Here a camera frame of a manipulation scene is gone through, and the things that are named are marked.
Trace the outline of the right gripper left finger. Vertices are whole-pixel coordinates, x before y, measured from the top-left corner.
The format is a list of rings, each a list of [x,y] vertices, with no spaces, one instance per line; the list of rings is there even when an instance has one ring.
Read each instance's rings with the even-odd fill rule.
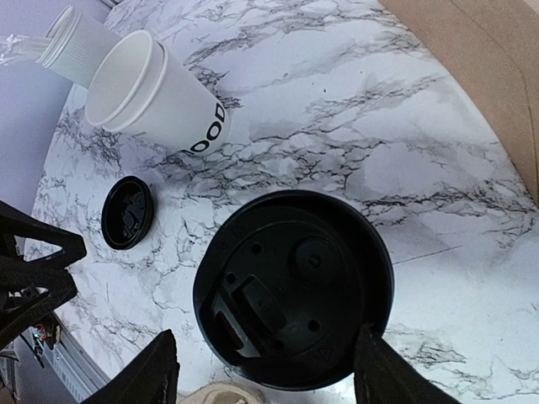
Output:
[[[83,403],[174,404],[178,378],[176,341],[168,329],[160,332],[113,380]]]

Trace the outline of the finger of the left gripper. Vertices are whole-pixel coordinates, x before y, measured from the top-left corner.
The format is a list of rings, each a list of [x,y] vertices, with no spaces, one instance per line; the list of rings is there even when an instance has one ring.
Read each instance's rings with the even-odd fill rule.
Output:
[[[35,256],[34,262],[49,268],[66,268],[87,255],[83,238],[62,230],[1,202],[1,256],[22,260],[17,241],[37,242],[50,249],[48,255]]]
[[[1,260],[1,347],[77,294],[72,276],[59,268]]]

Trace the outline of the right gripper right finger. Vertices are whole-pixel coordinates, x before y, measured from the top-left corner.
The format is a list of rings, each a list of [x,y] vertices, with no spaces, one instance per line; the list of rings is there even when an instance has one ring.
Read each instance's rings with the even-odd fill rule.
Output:
[[[437,404],[457,400],[431,384],[368,324],[360,327],[354,359],[358,403]]]

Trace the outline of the black plastic cup lid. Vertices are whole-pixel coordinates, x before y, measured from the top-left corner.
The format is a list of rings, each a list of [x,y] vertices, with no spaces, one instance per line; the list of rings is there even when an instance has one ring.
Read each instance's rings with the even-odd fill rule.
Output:
[[[149,232],[153,217],[150,188],[136,176],[124,177],[112,187],[103,205],[104,240],[114,250],[133,248]]]

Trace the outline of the stack of white paper cups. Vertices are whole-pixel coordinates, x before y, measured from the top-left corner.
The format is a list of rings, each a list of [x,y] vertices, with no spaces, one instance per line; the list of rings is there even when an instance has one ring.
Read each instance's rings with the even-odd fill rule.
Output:
[[[85,114],[94,127],[143,134],[192,156],[218,150],[231,126],[219,99],[144,29],[128,34],[103,59]]]

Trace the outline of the brown paper bag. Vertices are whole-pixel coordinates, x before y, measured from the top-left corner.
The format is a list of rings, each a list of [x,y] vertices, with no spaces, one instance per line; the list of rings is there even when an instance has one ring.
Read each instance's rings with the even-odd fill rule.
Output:
[[[478,107],[538,198],[538,3],[385,1]]]

